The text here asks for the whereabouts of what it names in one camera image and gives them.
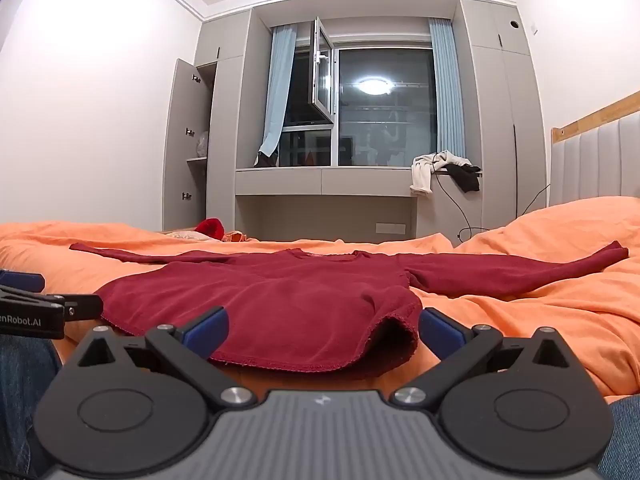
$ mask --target drawer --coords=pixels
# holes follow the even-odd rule
[[[249,32],[250,10],[202,24],[195,66],[243,56]]]
[[[319,168],[236,170],[236,195],[319,195]]]
[[[411,196],[409,168],[326,168],[323,195]]]

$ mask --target white outlet panel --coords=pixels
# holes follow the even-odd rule
[[[406,224],[376,224],[376,232],[383,235],[404,235]]]

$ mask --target orange bed sheet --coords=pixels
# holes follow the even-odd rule
[[[2,224],[0,268],[41,273],[48,293],[91,293],[121,276],[148,272],[159,266],[123,263],[70,251],[72,243],[143,254],[301,248],[317,254],[354,250],[386,254],[501,253],[567,262],[587,256],[613,240],[629,248],[628,260],[598,274],[552,283],[512,301],[482,296],[449,299],[412,288],[424,306],[434,306],[467,326],[487,323],[506,336],[530,336],[540,326],[556,327],[603,396],[611,401],[640,390],[640,200],[636,198],[594,198],[539,210],[507,227],[476,235],[455,249],[442,235],[377,245],[348,244],[341,240],[223,243],[181,240],[121,224]],[[68,324],[66,334],[78,341],[93,324]],[[409,362],[370,380],[347,381],[331,374],[292,374],[231,366],[225,372],[258,394],[270,388],[377,388],[389,394],[436,363],[436,357],[420,345]]]

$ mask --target blue curtain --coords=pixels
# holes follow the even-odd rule
[[[436,72],[438,151],[449,150],[454,155],[466,157],[465,120],[453,26],[451,20],[429,18],[429,29]]]
[[[266,156],[271,156],[280,142],[284,112],[287,109],[297,32],[298,25],[295,23],[273,29],[267,112],[264,118],[264,137],[260,146],[260,151]]]

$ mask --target maroon sweater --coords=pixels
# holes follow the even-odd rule
[[[504,254],[318,256],[293,249],[144,256],[83,244],[71,249],[167,264],[97,291],[104,319],[129,333],[161,323],[180,326],[220,305],[228,311],[230,333],[214,360],[296,372],[346,368],[355,377],[379,375],[415,351],[422,305],[409,286],[449,297],[509,298],[628,257],[618,242],[566,264]]]

